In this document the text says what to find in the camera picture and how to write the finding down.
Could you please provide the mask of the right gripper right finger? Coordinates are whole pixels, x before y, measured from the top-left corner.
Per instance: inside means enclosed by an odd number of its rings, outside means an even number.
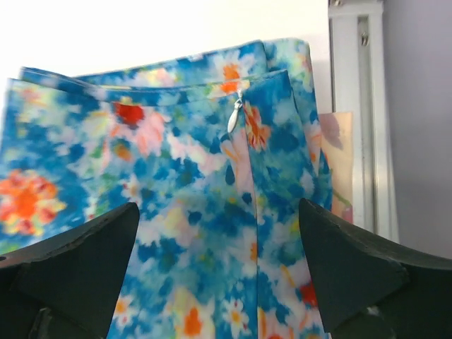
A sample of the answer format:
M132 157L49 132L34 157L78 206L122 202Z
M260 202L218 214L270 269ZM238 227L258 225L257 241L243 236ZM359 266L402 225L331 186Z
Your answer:
M451 337L451 260L387 240L305 198L299 228L332 338Z

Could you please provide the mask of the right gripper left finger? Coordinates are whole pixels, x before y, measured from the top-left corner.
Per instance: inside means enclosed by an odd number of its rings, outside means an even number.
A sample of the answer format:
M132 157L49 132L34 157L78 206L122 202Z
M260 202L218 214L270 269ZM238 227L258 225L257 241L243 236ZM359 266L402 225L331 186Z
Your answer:
M106 338L139 218L125 203L1 255L1 337Z

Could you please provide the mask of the blue floral skirt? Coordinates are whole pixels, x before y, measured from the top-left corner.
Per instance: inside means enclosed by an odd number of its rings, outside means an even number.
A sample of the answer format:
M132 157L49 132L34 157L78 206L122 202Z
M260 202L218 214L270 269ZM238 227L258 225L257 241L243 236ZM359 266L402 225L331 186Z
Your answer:
M237 125L227 123L243 90ZM110 338L325 338L299 201L332 204L309 45L8 81L1 251L132 202Z

